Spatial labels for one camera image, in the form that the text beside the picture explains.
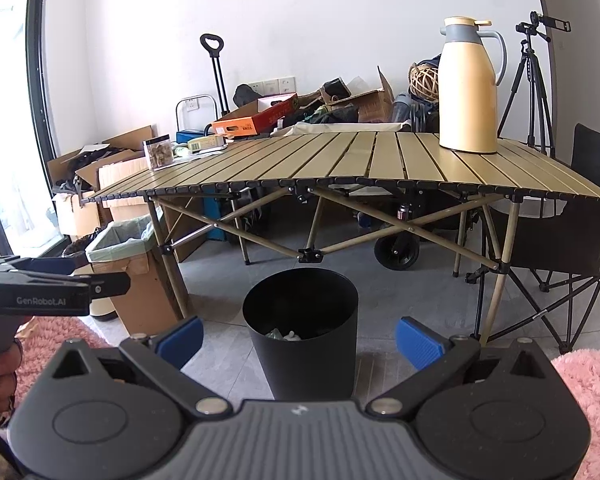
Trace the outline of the person's left hand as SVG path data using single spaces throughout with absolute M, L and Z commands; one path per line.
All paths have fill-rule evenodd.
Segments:
M 22 362 L 22 350 L 17 341 L 0 353 L 0 415 L 10 411 L 17 389 L 17 370 Z

